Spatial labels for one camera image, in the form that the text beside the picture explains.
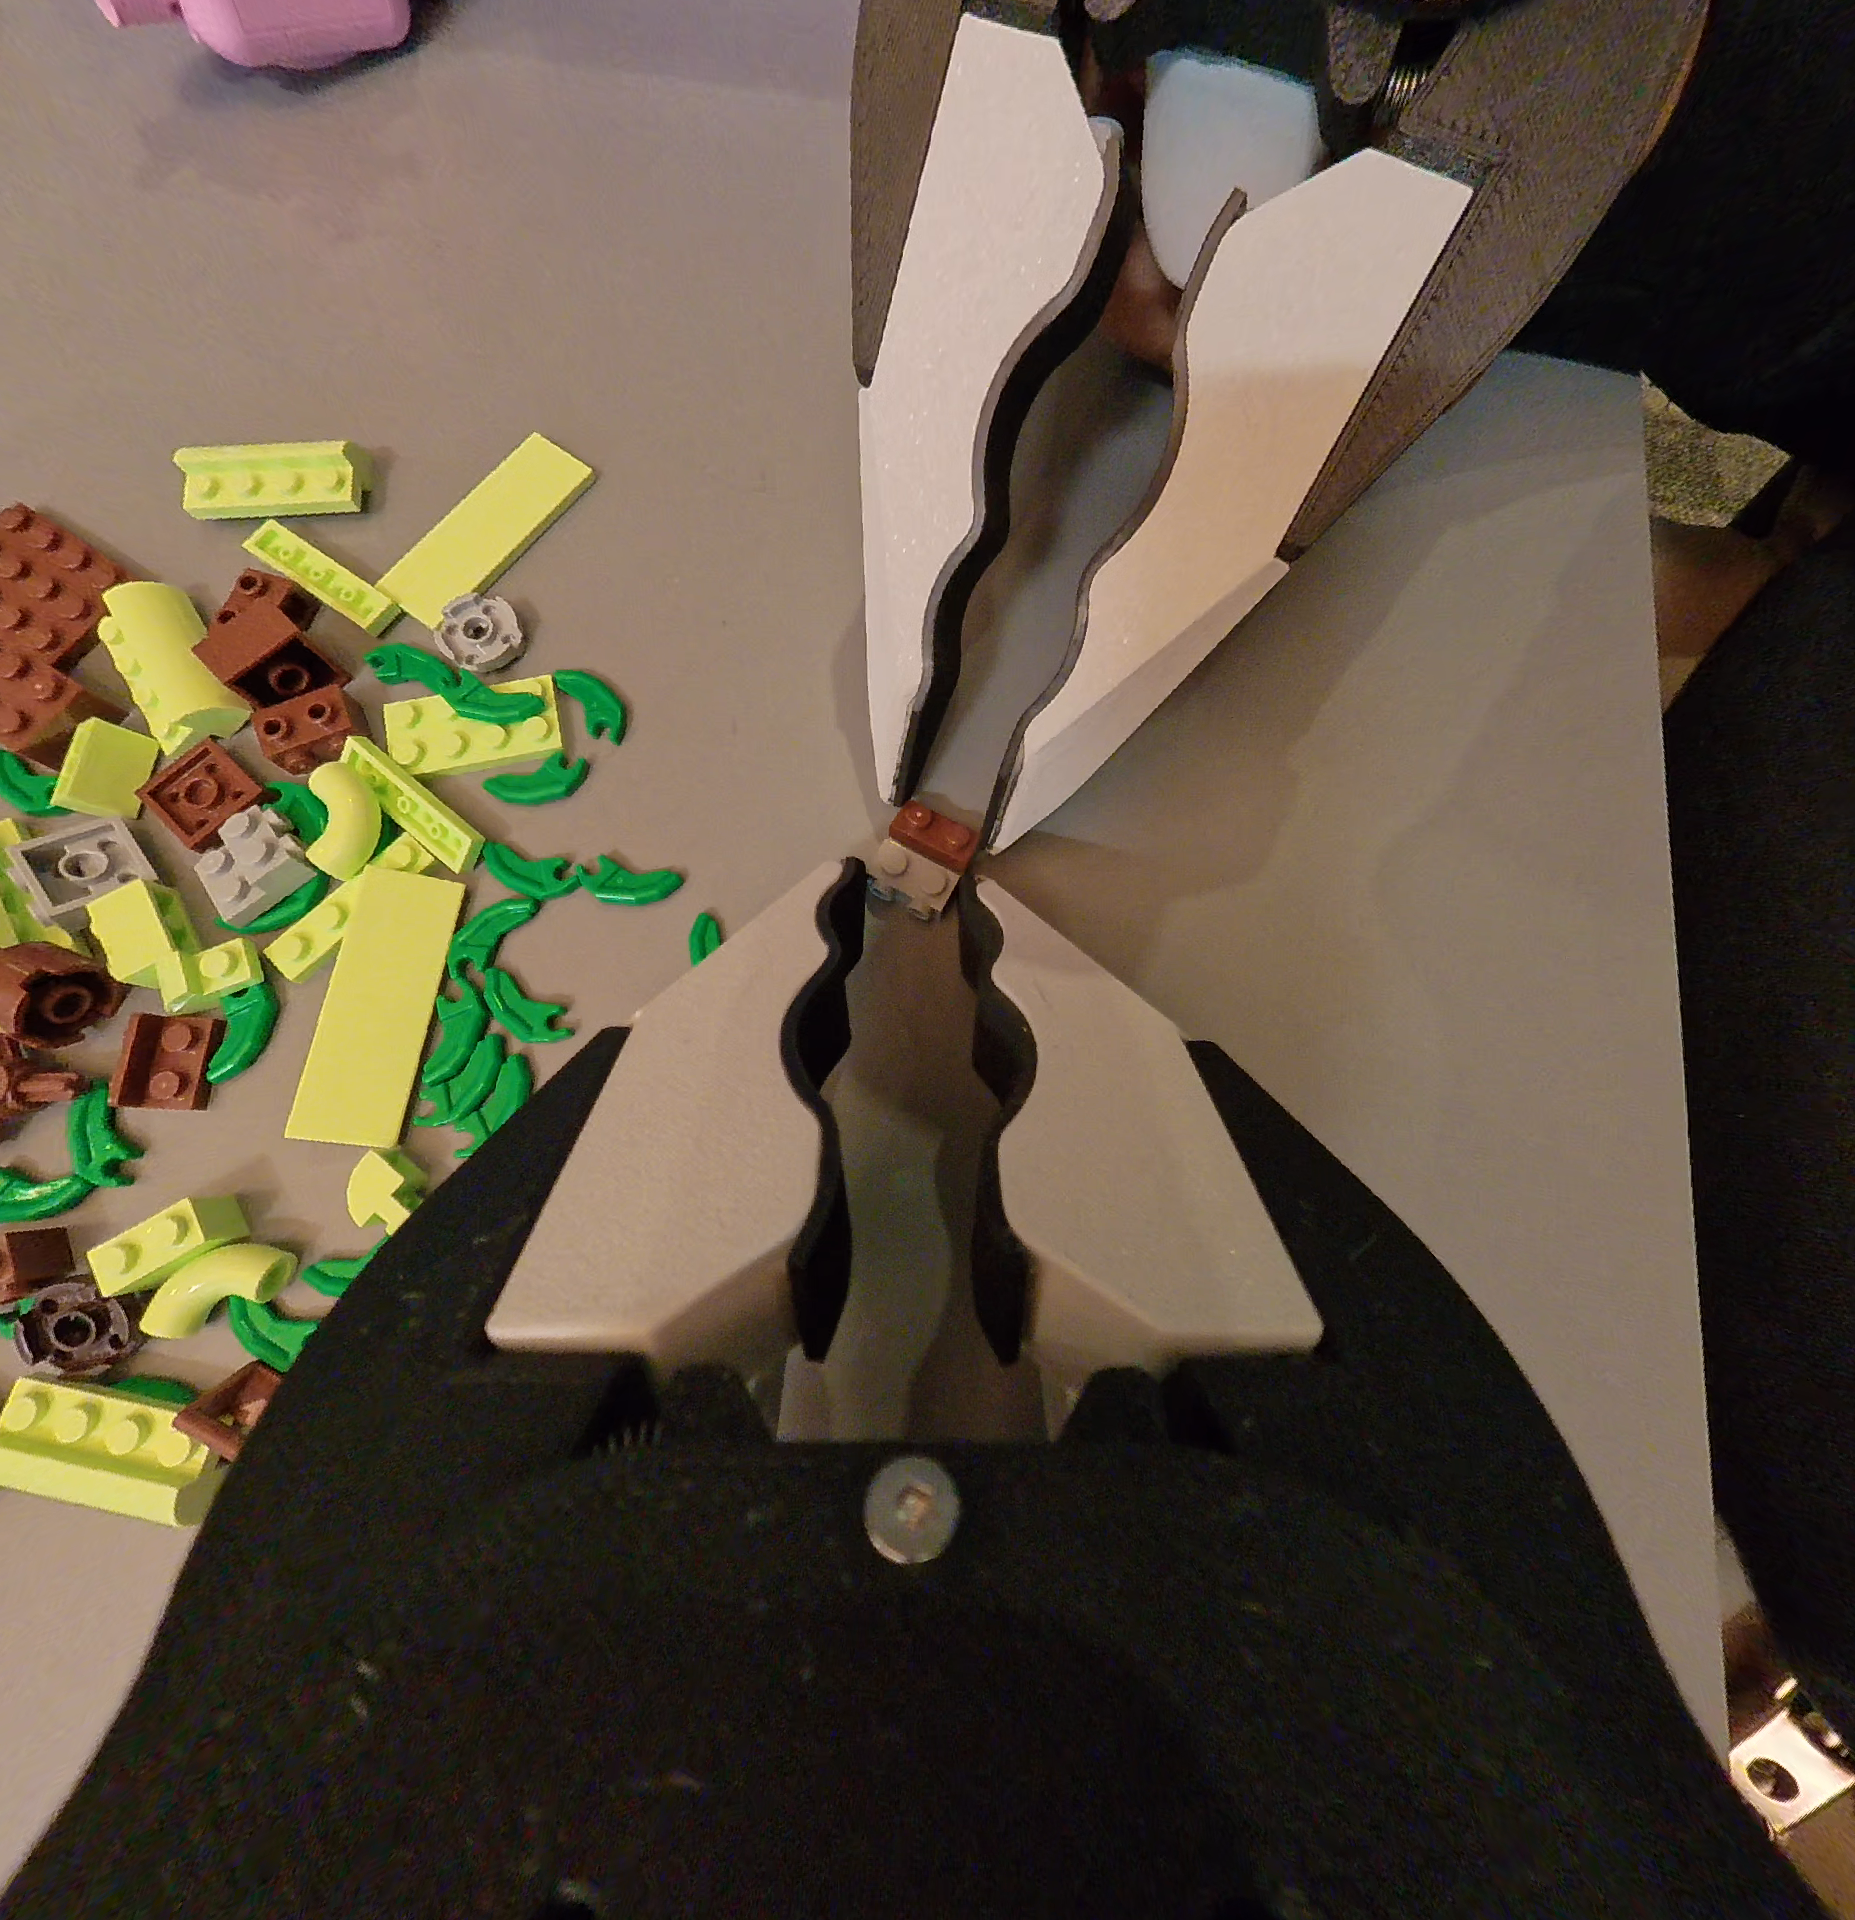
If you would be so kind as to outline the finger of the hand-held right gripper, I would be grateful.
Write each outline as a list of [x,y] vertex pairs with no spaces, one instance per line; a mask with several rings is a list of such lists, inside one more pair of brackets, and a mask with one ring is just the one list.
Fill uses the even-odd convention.
[[1087,114],[1060,16],[860,16],[868,726],[890,805],[953,700],[1032,399],[1110,301],[1120,196],[1126,132]]
[[1358,151],[1251,208],[1229,196],[1184,293],[1176,433],[1028,708],[988,852],[1067,805],[1289,576],[1281,546],[1389,357],[1469,187]]

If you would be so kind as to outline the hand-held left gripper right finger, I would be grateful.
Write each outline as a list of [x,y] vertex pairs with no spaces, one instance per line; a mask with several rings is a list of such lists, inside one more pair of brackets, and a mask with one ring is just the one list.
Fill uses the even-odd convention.
[[974,1297],[1005,1365],[1310,1354],[1324,1317],[1176,1021],[1000,883],[964,887]]

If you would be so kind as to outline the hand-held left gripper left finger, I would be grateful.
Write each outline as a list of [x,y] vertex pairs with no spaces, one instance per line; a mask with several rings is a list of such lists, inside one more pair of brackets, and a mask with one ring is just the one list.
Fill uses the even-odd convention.
[[840,1129],[868,872],[822,864],[651,1001],[488,1321],[502,1348],[824,1362],[851,1276]]

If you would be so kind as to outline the person's right forearm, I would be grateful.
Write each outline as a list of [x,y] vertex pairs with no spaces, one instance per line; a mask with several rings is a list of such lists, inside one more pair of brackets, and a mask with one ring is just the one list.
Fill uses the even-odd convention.
[[1661,145],[1515,346],[1855,490],[1855,6],[1713,6]]

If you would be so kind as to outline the pile of lime toy bricks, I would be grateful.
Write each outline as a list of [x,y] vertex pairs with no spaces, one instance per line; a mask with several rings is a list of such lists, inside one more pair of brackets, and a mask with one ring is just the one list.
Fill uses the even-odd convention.
[[[257,783],[277,775],[344,778],[344,744],[349,735],[380,739],[384,703],[423,695],[413,683],[384,690],[375,682],[365,655],[404,640],[423,655],[423,665],[453,665],[437,648],[442,601],[489,594],[498,576],[597,480],[554,438],[529,434],[402,564],[371,583],[305,530],[286,524],[286,517],[363,512],[365,451],[349,442],[223,442],[183,449],[177,465],[191,517],[255,522],[243,539],[251,568],[213,620],[200,620],[194,605],[191,613],[151,613],[162,631],[179,626],[168,646],[191,648],[179,665],[148,674],[151,695],[138,691],[104,646],[94,646],[74,678],[148,735],[168,731],[177,708],[205,703],[203,682],[217,682],[223,700],[245,708],[223,749]],[[203,945],[217,945],[227,933],[194,880],[205,827],[160,827],[142,815],[138,835],[187,901]],[[306,981],[321,988],[306,1045],[327,1073],[348,1068],[363,1042],[396,1034],[402,1016],[388,988],[388,919],[396,912],[402,907],[363,907],[363,919],[380,920],[378,942],[353,924],[339,985]],[[223,1311],[194,1337],[148,1343],[112,1383],[90,1392],[20,1368],[0,1409],[0,1490],[191,1528],[287,1372],[255,1365]]]

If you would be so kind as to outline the grey round toy plate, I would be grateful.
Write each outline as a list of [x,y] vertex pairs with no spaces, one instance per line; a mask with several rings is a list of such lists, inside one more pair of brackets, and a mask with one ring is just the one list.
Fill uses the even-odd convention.
[[502,594],[458,594],[442,601],[437,648],[475,678],[510,670],[529,646],[527,624]]

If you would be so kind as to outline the grey round toy brick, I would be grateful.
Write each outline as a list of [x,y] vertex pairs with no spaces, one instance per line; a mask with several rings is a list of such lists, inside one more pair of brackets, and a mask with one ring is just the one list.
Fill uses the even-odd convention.
[[20,1365],[51,1381],[99,1381],[124,1365],[142,1343],[138,1311],[94,1284],[45,1288],[11,1332]]

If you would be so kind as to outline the grey square toy plate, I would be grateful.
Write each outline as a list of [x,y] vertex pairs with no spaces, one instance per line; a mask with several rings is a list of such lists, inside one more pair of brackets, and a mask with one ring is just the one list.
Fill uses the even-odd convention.
[[4,852],[41,920],[87,920],[124,883],[160,883],[121,815],[80,815]]

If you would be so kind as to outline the person's black clothing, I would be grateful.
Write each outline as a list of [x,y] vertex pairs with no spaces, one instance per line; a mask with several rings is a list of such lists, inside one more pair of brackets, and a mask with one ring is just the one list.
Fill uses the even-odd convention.
[[1855,1748],[1855,508],[1664,714],[1715,1504]]

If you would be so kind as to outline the pink toy figure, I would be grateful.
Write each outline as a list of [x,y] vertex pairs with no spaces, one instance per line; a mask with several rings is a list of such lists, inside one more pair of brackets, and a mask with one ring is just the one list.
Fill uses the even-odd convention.
[[217,57],[251,70],[321,75],[392,52],[413,6],[99,6],[112,26],[179,22]]

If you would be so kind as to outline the grey bracket toy brick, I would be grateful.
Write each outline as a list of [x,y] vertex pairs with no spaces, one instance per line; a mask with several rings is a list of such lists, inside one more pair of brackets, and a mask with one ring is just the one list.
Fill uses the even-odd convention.
[[234,813],[217,839],[194,855],[194,880],[217,920],[234,928],[255,928],[297,889],[323,883],[305,842],[270,805]]

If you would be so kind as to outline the metal chair bracket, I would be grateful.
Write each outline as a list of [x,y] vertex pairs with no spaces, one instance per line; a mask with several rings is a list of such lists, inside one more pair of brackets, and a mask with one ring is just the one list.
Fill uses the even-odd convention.
[[1855,1815],[1855,1755],[1796,1675],[1730,1710],[1727,1773],[1767,1830],[1787,1844]]

